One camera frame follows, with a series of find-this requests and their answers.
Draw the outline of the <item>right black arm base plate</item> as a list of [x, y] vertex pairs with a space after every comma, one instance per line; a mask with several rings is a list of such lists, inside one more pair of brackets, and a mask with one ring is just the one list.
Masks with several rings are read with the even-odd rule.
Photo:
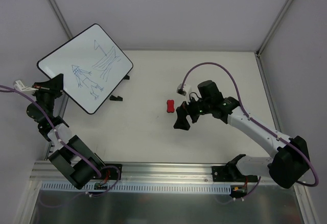
[[243, 182], [246, 180], [250, 183], [256, 183], [258, 176], [248, 175], [245, 176], [235, 166], [229, 165], [214, 165], [211, 167], [212, 178], [214, 182]]

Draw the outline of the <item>white board with black frame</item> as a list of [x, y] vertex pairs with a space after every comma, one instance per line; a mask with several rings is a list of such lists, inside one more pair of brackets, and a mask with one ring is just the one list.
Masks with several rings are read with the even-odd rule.
[[132, 61], [94, 23], [37, 62], [52, 79], [63, 75], [63, 91], [87, 114], [95, 114], [126, 75]]

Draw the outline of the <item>red whiteboard eraser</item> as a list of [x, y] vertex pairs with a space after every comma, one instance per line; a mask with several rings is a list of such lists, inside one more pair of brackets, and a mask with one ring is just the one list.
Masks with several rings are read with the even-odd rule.
[[167, 113], [174, 113], [175, 112], [175, 102], [173, 99], [167, 100]]

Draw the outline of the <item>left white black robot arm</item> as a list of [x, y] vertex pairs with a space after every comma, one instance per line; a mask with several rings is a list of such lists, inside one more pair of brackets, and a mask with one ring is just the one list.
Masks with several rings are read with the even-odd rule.
[[50, 162], [77, 189], [93, 178], [105, 176], [104, 162], [77, 135], [72, 135], [61, 116], [54, 116], [55, 100], [63, 93], [64, 75], [36, 82], [32, 88], [36, 100], [28, 105], [27, 116], [38, 124], [39, 133], [56, 147], [48, 156]]

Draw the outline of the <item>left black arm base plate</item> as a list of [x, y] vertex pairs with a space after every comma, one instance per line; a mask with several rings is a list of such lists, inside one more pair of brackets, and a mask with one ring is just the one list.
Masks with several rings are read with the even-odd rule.
[[120, 180], [122, 175], [123, 165], [119, 163], [105, 163], [105, 166], [100, 170], [101, 180]]

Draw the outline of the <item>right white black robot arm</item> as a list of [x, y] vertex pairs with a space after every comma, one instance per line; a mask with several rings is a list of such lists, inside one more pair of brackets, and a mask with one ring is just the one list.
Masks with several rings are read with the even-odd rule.
[[243, 112], [240, 102], [233, 97], [223, 97], [215, 82], [208, 80], [198, 85], [200, 96], [193, 98], [191, 88], [180, 84], [177, 93], [185, 101], [176, 109], [175, 129], [188, 131], [201, 115], [210, 114], [230, 125], [256, 142], [268, 157], [237, 155], [218, 172], [226, 181], [240, 181], [246, 176], [270, 177], [283, 188], [290, 188], [310, 169], [306, 141], [273, 132]]

